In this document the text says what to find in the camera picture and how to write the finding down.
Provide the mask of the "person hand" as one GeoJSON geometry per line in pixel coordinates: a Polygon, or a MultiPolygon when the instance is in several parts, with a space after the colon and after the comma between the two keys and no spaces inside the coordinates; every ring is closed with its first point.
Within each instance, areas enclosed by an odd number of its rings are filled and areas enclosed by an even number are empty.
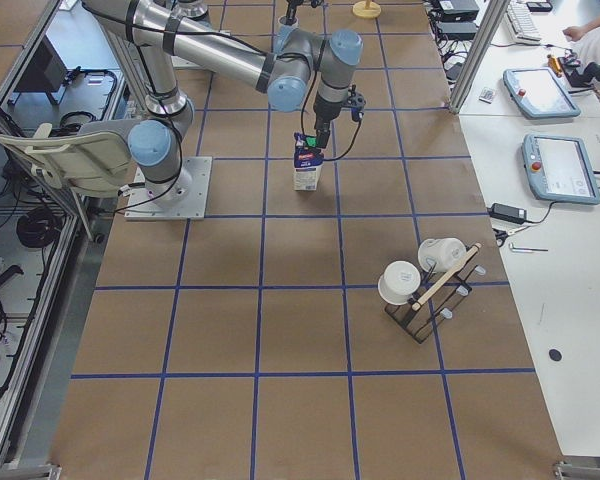
{"type": "Polygon", "coordinates": [[[587,33],[587,29],[582,26],[569,26],[563,29],[562,33],[569,41],[576,42],[587,33]]]}

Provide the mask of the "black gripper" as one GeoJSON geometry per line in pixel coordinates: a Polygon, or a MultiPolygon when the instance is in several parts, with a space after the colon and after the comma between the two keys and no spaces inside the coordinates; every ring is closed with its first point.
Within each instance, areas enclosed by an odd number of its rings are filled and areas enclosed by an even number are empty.
{"type": "Polygon", "coordinates": [[[313,104],[313,111],[316,116],[314,124],[316,147],[326,148],[330,138],[331,122],[339,116],[341,102],[332,102],[323,97],[317,97],[313,104]]]}

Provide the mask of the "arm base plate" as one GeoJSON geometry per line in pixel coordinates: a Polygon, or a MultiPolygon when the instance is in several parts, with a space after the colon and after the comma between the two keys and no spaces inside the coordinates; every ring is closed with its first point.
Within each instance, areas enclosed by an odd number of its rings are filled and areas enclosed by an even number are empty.
{"type": "Polygon", "coordinates": [[[176,184],[162,185],[146,182],[140,167],[136,168],[134,181],[145,186],[132,189],[129,195],[131,208],[123,211],[132,221],[203,220],[211,179],[213,158],[210,156],[185,157],[176,184]]]}

